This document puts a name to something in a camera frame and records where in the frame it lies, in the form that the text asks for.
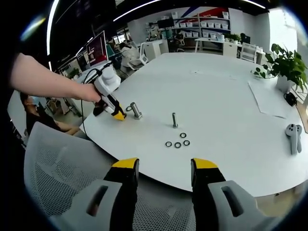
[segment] hand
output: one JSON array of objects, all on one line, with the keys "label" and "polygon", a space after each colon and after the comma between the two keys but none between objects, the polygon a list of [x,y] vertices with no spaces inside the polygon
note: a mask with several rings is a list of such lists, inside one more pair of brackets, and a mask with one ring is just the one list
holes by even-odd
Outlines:
[{"label": "hand", "polygon": [[101,100],[101,96],[97,93],[93,84],[80,84],[76,91],[75,98],[89,102],[98,102]]}]

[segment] metal ring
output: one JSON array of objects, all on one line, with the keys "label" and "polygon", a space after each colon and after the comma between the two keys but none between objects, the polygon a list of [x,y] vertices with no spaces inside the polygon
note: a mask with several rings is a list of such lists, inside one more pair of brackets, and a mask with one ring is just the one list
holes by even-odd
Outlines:
[{"label": "metal ring", "polygon": [[170,141],[167,141],[167,142],[165,143],[165,146],[166,146],[167,148],[170,148],[170,147],[172,146],[172,143],[171,143]]},{"label": "metal ring", "polygon": [[191,144],[191,142],[190,142],[190,141],[188,141],[188,140],[185,140],[185,141],[183,142],[183,144],[184,144],[184,146],[188,146],[188,145],[190,145],[190,144]]},{"label": "metal ring", "polygon": [[176,142],[175,144],[174,144],[174,147],[175,148],[180,148],[182,146],[182,144],[180,143],[180,142]]},{"label": "metal ring", "polygon": [[181,138],[185,138],[187,135],[186,135],[186,133],[185,132],[182,132],[181,134],[180,134],[180,137]]},{"label": "metal ring", "polygon": [[133,109],[131,108],[131,106],[128,106],[128,107],[125,109],[125,111],[127,111],[127,112],[129,112],[129,111],[131,111],[131,110],[133,110]]}]

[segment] metal bolt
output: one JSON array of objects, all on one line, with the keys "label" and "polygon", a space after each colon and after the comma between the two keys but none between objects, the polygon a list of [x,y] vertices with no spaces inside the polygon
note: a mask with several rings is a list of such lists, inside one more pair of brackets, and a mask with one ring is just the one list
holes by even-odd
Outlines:
[{"label": "metal bolt", "polygon": [[133,110],[133,112],[135,114],[135,119],[141,119],[142,118],[142,113],[138,110],[138,107],[137,107],[136,103],[132,102],[130,104],[130,106],[131,106],[131,108],[132,108],[132,110]]},{"label": "metal bolt", "polygon": [[175,116],[175,113],[172,113],[172,119],[173,119],[173,128],[178,127],[177,118]]}]

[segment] black cable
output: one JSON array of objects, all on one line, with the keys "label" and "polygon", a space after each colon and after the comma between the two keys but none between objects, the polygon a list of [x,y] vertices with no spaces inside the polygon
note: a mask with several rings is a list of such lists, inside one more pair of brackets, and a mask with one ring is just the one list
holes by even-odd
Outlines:
[{"label": "black cable", "polygon": [[[89,76],[89,74],[90,74],[93,70],[95,70],[96,73],[97,73],[97,75],[99,75],[99,76],[102,74],[102,71],[100,71],[99,69],[93,68],[92,70],[90,70],[90,71],[87,73],[87,75],[86,75],[85,79],[83,80],[82,84],[85,83],[87,77]],[[82,99],[81,99],[81,116],[82,116],[82,126],[83,126],[83,130],[85,131],[85,134],[86,134],[86,136],[88,137],[87,132],[86,132],[86,128],[85,128],[84,117],[83,117]]]}]

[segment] white controller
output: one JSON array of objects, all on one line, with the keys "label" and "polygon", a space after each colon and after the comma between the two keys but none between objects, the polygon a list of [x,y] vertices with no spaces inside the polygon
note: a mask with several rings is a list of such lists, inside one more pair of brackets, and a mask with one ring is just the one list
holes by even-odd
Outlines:
[{"label": "white controller", "polygon": [[285,129],[285,134],[291,141],[291,154],[296,154],[302,151],[302,144],[300,141],[300,134],[302,133],[302,127],[300,125],[290,124]]}]

